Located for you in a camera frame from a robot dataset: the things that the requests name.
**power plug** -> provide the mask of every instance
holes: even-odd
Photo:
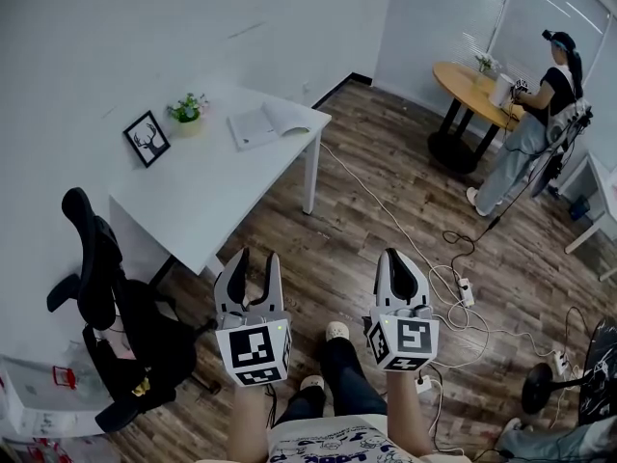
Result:
[[[467,278],[461,278],[459,280],[459,290],[461,291],[461,297],[463,297],[463,305],[467,308],[475,304],[473,300],[473,291],[471,290],[471,283]]]
[[[552,354],[552,362],[560,376],[563,376],[568,366],[568,356],[563,351],[556,351]]]
[[[424,375],[419,379],[416,379],[416,391],[419,395],[427,391],[431,391],[432,386],[431,378],[428,375]]]

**black disc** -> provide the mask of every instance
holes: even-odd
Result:
[[[470,174],[477,167],[471,148],[453,135],[439,132],[431,134],[428,138],[428,150],[446,168],[458,174]]]
[[[521,405],[528,415],[542,410],[552,393],[552,370],[548,364],[538,364],[527,375],[523,385]]]

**open book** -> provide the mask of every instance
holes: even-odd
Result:
[[[240,150],[274,142],[285,134],[309,132],[296,109],[268,101],[256,110],[229,116],[228,122]]]

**picture frame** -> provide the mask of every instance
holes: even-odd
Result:
[[[150,110],[127,127],[123,134],[146,168],[171,147]]]

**white cube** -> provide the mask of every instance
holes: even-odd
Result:
[[[382,370],[417,370],[437,357],[439,321],[382,314],[368,342]]]
[[[291,335],[286,319],[216,332],[225,369],[240,386],[287,378]]]

